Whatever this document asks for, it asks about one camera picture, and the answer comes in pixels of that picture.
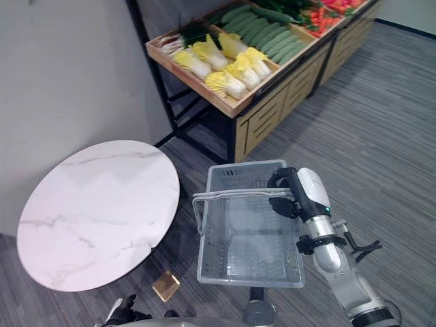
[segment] wooden display shelf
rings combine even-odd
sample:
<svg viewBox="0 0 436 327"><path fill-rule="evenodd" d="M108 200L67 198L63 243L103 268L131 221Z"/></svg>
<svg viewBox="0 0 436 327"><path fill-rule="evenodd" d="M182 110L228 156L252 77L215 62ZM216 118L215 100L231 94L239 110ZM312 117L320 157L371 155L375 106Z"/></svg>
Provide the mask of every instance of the wooden display shelf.
<svg viewBox="0 0 436 327"><path fill-rule="evenodd" d="M138 35L143 40L142 44L146 45L144 47L146 55L148 54L155 60L155 62L151 63L153 77L160 90L159 94L167 110L175 135L181 137L217 163L228 163L242 161L246 158L280 121L289 115L307 96L313 94L320 84L326 82L347 61L361 43L363 43L366 34L371 28L375 11L381 2L382 0L365 1L354 11L353 16L337 21L335 26L329 28L319 38L307 33L304 27L290 24L291 32L297 35L298 39L305 42L307 46L285 65L278 66L272 61L267 61L267 65L273 73L262 81L256 89L247 92L241 100L218 96L203 81L185 71L170 56L161 51L158 46L159 40L162 37L176 33L176 31L149 40L139 15L139 7L133 7L133 9L129 7L129 10L131 13L133 12L132 16ZM236 3L249 3L249 1L238 0L229 2L218 10L204 16L202 21L207 21L218 11ZM211 33L220 31L219 27L210 26ZM229 117L225 118L225 124L229 125L225 126L225 134L223 133L227 145L226 159L212 152L204 143L198 142L186 134L185 130L189 129L193 124L191 121L178 124L181 114L175 115L172 109L168 107L172 106L171 102L174 99L189 94L189 90L168 97L156 62L164 66L192 90ZM186 109L182 110L182 113L185 114L196 101L195 99L189 104ZM210 106L205 107L195 114L191 120L196 123L209 109Z"/></svg>
<svg viewBox="0 0 436 327"><path fill-rule="evenodd" d="M233 1L210 14L207 14L205 18L211 17L218 11L226 8L227 6L234 5L235 3L250 3L249 1ZM210 25L211 33L219 33L221 30L215 25ZM249 104L253 101L253 98L260 89L262 89L266 84L275 79L275 77L280 74L286 67L291 65L299 56L308 51L316 42L319 41L316 37L308 34L302 27L297 25L289 24L289 29L291 34L297 35L298 39L305 43L307 46L304 47L299 53L297 53L293 58L291 58L285 65L279 66L271 60L267 60L266 64L269 66L273 72L269 77L264 79L256 88L248 91L242 99L234 99L231 96L220 97L216 92L211 90L206 86L206 84L200 80L197 76L184 70L179 64L173 61L167 54L161 51L158 46L161 38L177 33L176 31L169 32L167 34L156 37L155 39L146 43L146 49L151 58L156 60L164 66L170 73L178 77L182 82L192 88L196 93L201 95L205 100L214 105L214 107L220 109L224 114L230 118L234 118L237 114L242 112Z"/></svg>

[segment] black metal frame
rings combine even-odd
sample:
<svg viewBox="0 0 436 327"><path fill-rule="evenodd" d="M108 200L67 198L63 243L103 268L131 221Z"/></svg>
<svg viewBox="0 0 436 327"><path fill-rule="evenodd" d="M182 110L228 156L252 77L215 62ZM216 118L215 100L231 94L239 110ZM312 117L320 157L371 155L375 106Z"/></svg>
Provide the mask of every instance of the black metal frame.
<svg viewBox="0 0 436 327"><path fill-rule="evenodd" d="M178 114L175 114L172 106L173 103L186 95L190 95L192 93L195 93L192 89L185 89L184 91L181 91L177 94L168 95L168 92L166 91L164 80L162 78L161 72L159 70L159 66L156 61L154 61L152 58L150 58L149 53L146 49L146 43L150 40L149 35L147 33L145 24L142 20L142 15L140 11L140 7L138 4L138 0L125 0L127 7L130 12L131 19L133 20L136 33L138 34L142 49L144 51L144 55L146 57L146 60L149 64L151 74L153 76L153 79L155 81L157 91L159 92L159 96L161 98L162 104L165 108L168 120L170 121L172 133L165 137L161 142L158 142L156 145L161 146L167 139L169 140L170 137L176 136L177 138L181 138L186 143L190 144L193 148L198 150L199 152L205 154L207 157L211 158L213 161L215 161L218 164L226 164L226 163L233 163L235 160L235 146L236 146L236 121L239 116L244 116L248 113L254 107L256 104L258 104L266 94L272 89L274 89L276 86L278 86L280 83L282 83L292 72L294 72L298 67L300 67L303 63L308 61L322 46L326 45L328 42L330 43L328 52L326 57L324 58L324 61L321 66L321 70L319 74L317 75L317 78L315 79L315 83L313 85L313 88L310 92L310 94L307 97L311 97L315 90L320 85L322 76L324 74L324 71L326 69L328 60L332 54L332 50L334 48L334 45L336 43L336 40L338 38L339 32L347 28L350 24L352 24L356 19L360 18L367 10L369 10L375 3L377 3L379 0L371 0L371 4L369 4L363 11L359 12L358 15L354 16L352 19L350 19L346 26L338 28L334 30L330 35L327 37L323 37L320 42L316 44L315 47L309 49L307 52L303 53L299 58L297 58L292 65L289 67L286 67L283 69L273 80L271 80L269 83L265 84L260 90L258 90L253 98L253 101L250 103L248 107L246 107L238 116L234 118L226 117L225 121L228 125L228 132L225 133L225 143L227 146L227 156L226 158L222 158L216 153L214 153L212 150L210 150L208 147L206 147L204 144L198 142L197 140L193 139L191 136L187 135L187 132L195 125L197 125L201 119L208 113L211 112L211 109L214 107L211 104L207 104L203 109L201 109L199 112L197 112L195 115L190 117L187 121L180 124L181 119L188 113L191 112L193 108L198 104L198 102L202 99L201 96L197 95L187 106L185 106Z"/></svg>

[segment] white wall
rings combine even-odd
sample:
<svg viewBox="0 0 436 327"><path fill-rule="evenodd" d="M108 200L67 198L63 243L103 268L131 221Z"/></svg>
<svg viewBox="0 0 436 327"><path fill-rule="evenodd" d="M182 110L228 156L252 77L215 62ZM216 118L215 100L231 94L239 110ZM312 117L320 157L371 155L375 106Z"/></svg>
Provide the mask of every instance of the white wall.
<svg viewBox="0 0 436 327"><path fill-rule="evenodd" d="M384 0L378 18L436 34L436 0Z"/></svg>
<svg viewBox="0 0 436 327"><path fill-rule="evenodd" d="M50 169L170 132L123 0L0 0L0 232Z"/></svg>

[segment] robotic arm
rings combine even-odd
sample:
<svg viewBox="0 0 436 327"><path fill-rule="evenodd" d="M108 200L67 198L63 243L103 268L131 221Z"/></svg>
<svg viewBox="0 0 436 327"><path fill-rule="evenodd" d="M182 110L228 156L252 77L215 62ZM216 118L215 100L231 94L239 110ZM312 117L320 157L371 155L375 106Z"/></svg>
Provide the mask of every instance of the robotic arm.
<svg viewBox="0 0 436 327"><path fill-rule="evenodd" d="M308 168L278 169L268 182L268 187L289 187L295 201L271 198L272 208L289 218L300 217L309 235L300 237L298 249L304 254L314 254L318 271L327 279L333 294L347 313L354 327L395 327L399 323L389 312L385 302L374 292L359 273L356 262L379 249L379 241L366 247L354 242L346 221L331 222L330 201L320 177ZM352 253L345 253L347 240L338 237L335 228L341 228ZM352 254L361 252L355 259Z"/></svg>

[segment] white marble tabletop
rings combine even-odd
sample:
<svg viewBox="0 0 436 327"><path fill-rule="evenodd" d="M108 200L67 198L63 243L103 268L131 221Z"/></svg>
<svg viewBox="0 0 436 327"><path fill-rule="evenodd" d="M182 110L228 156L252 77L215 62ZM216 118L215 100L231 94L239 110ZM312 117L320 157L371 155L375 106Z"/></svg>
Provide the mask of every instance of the white marble tabletop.
<svg viewBox="0 0 436 327"><path fill-rule="evenodd" d="M112 141L72 155L33 191L18 225L22 265L53 290L122 277L156 247L176 213L179 183L154 146Z"/></svg>

